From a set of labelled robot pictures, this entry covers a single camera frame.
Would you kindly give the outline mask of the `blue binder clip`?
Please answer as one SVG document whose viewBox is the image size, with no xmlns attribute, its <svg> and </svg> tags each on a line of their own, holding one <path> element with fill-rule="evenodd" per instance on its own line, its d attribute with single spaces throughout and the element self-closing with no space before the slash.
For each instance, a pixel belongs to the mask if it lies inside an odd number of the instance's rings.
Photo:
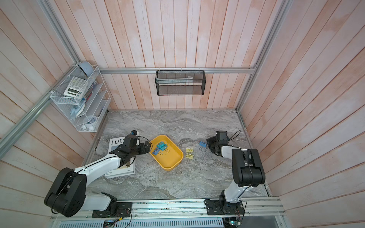
<svg viewBox="0 0 365 228">
<path fill-rule="evenodd" d="M 153 155 L 155 155 L 155 156 L 157 156 L 157 155 L 163 155 L 163 153 L 162 153 L 162 151 L 161 151 L 161 149 L 160 148 L 156 148 L 154 151 L 153 151 L 153 153 L 152 153 Z"/>
<path fill-rule="evenodd" d="M 206 148 L 207 147 L 207 143 L 200 141 L 199 142 L 199 146 L 200 146 L 200 149 Z"/>
</svg>

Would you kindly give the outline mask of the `LOEWE magazine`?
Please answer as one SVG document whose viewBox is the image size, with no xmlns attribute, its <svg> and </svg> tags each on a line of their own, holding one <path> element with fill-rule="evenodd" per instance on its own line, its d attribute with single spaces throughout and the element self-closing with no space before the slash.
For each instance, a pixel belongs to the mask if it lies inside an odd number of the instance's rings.
<svg viewBox="0 0 365 228">
<path fill-rule="evenodd" d="M 119 145 L 121 145 L 124 142 L 125 137 L 119 137 L 119 138 L 111 138 L 109 140 L 109 148 L 108 151 L 111 152 L 115 150 Z M 118 169 L 112 170 L 105 174 L 105 178 L 111 179 L 116 177 L 122 177 L 127 176 L 131 174 L 135 174 L 136 172 L 136 163 L 135 159 L 132 158 L 130 161 L 128 161 L 123 166 L 119 167 Z"/>
</svg>

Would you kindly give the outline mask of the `yellow plastic storage box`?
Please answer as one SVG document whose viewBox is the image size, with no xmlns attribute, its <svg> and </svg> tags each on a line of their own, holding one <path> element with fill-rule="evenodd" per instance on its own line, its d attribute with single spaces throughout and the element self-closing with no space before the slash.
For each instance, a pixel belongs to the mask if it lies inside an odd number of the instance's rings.
<svg viewBox="0 0 365 228">
<path fill-rule="evenodd" d="M 157 148 L 157 144 L 164 142 L 168 145 L 169 153 L 162 151 L 163 155 L 153 155 L 153 151 Z M 152 140 L 151 156 L 157 161 L 157 163 L 165 170 L 172 171 L 183 159 L 184 154 L 182 150 L 166 135 L 159 135 Z"/>
</svg>

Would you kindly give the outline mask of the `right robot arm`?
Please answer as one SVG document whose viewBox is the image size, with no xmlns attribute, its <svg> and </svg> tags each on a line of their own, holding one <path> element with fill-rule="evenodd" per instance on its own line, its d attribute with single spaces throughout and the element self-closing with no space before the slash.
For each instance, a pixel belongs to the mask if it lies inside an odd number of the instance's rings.
<svg viewBox="0 0 365 228">
<path fill-rule="evenodd" d="M 206 140 L 208 148 L 214 155 L 232 161 L 233 181 L 220 195 L 222 206 L 239 203 L 240 197 L 250 187 L 256 188 L 264 184 L 266 180 L 257 149 L 243 149 L 229 145 L 229 142 L 239 134 L 240 130 L 234 133 L 232 137 L 229 137 L 226 131 L 217 131 L 215 136 Z"/>
</svg>

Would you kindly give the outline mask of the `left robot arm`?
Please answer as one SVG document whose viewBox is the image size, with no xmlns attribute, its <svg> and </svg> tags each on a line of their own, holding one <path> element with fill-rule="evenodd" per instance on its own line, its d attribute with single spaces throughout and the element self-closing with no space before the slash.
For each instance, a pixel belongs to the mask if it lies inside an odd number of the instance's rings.
<svg viewBox="0 0 365 228">
<path fill-rule="evenodd" d="M 108 193 L 87 194 L 86 188 L 106 173 L 127 164 L 132 158 L 151 152 L 150 140 L 140 141 L 136 131 L 125 136 L 121 145 L 103 158 L 76 169 L 64 168 L 56 176 L 45 196 L 44 204 L 53 214 L 67 218 L 80 211 L 92 211 L 95 217 L 115 218 L 128 210 L 119 206 L 116 197 Z"/>
</svg>

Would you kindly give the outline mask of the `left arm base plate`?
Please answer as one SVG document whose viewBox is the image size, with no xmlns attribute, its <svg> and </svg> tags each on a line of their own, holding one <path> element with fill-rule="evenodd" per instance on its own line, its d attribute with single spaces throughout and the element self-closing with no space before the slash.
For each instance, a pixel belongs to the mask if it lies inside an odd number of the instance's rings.
<svg viewBox="0 0 365 228">
<path fill-rule="evenodd" d="M 128 218 L 131 217 L 132 202 L 112 202 L 105 211 L 93 211 L 92 218 Z"/>
</svg>

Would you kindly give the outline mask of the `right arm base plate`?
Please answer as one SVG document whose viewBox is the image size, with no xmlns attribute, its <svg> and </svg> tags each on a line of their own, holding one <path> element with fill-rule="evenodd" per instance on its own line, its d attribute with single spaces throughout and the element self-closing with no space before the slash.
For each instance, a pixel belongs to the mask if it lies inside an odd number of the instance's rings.
<svg viewBox="0 0 365 228">
<path fill-rule="evenodd" d="M 205 199 L 204 205 L 208 215 L 244 215 L 245 207 L 242 202 L 229 203 L 224 200 Z"/>
</svg>

